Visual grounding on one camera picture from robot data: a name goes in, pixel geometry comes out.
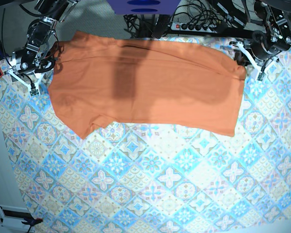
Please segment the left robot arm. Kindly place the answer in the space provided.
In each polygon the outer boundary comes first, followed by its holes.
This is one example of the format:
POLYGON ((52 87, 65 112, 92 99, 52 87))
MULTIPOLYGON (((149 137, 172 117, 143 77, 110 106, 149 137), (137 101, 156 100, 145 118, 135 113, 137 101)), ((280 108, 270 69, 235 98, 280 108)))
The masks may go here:
POLYGON ((291 49, 291 0, 256 0, 256 15, 262 19, 265 32, 253 31, 249 40, 241 41, 234 60, 241 66, 258 66, 274 58, 283 51, 291 49))

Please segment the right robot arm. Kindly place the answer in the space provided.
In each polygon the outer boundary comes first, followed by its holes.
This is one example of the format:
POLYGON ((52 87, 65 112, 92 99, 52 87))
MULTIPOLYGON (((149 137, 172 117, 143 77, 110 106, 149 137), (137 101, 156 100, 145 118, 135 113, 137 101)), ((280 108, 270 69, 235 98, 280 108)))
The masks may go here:
POLYGON ((56 49, 51 48, 49 39, 58 38, 56 24, 63 22, 78 3, 78 0, 39 0, 34 7, 37 14, 19 5, 35 20, 28 26, 25 46, 12 55, 10 67, 15 74, 44 73, 54 68, 56 49))

